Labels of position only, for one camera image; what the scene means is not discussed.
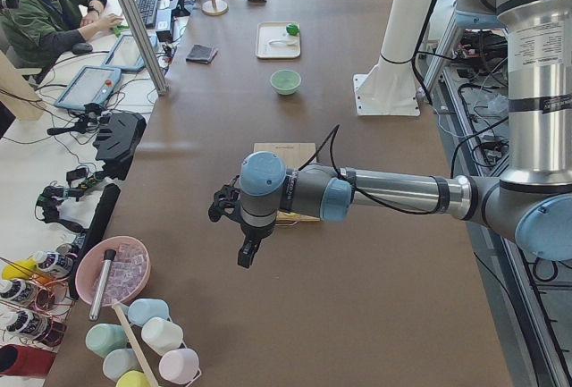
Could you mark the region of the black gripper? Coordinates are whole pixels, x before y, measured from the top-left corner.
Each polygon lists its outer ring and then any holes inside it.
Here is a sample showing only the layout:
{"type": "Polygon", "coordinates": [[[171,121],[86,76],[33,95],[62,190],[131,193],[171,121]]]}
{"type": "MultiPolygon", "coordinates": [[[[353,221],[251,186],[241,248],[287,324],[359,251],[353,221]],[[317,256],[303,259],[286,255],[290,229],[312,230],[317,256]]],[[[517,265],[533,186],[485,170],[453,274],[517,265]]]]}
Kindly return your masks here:
{"type": "Polygon", "coordinates": [[[262,240],[273,233],[273,223],[269,223],[265,226],[253,226],[249,223],[242,222],[240,228],[244,234],[244,241],[238,252],[238,265],[243,268],[250,268],[262,240]]]}

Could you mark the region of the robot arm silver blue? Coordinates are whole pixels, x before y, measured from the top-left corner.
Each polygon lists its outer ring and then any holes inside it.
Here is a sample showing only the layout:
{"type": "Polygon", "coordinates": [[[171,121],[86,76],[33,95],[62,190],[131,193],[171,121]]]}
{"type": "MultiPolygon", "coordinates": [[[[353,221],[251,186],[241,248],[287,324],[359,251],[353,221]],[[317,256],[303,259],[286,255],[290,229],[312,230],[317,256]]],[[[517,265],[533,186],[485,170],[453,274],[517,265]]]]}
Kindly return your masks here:
{"type": "Polygon", "coordinates": [[[507,29],[509,167],[497,177],[415,176],[256,152],[242,163],[234,216],[250,266],[279,212],[343,220],[353,204],[481,224],[546,260],[571,257],[571,0],[458,0],[458,16],[507,29]]]}

